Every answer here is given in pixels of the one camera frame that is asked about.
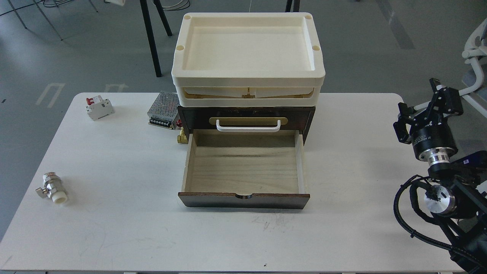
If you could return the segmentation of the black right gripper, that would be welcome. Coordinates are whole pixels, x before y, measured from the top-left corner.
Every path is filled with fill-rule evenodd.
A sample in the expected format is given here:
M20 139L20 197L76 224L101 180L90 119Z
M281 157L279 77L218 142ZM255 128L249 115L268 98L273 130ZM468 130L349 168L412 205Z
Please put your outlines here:
M426 160L426 151L431 149L446 149L447 155L458 152L457 144L448 125L451 116L461 116L464 113L459 91L443 86L436 78L429 80L433 89L433 97L427 108L420 113L420 118L413 121L416 113L413 107L399 102L397 122L393 123L396 137L400 143L411 144L416 159ZM406 125L412 125L409 132Z

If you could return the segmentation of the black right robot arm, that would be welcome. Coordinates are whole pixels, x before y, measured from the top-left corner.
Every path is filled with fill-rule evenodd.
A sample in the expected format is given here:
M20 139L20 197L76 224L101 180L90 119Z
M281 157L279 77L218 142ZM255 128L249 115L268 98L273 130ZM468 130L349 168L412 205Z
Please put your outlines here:
M433 97L423 111L399 103L393 124L400 143L412 144L417 160L428 163L428 176L414 175L400 186L393 212L412 238L447 250L469 274L486 273L486 151L451 161L458 148L447 120L464 113L459 91L430 79ZM409 190L412 209L427 223L439 226L449 243L425 236L409 226L399 211L403 191Z

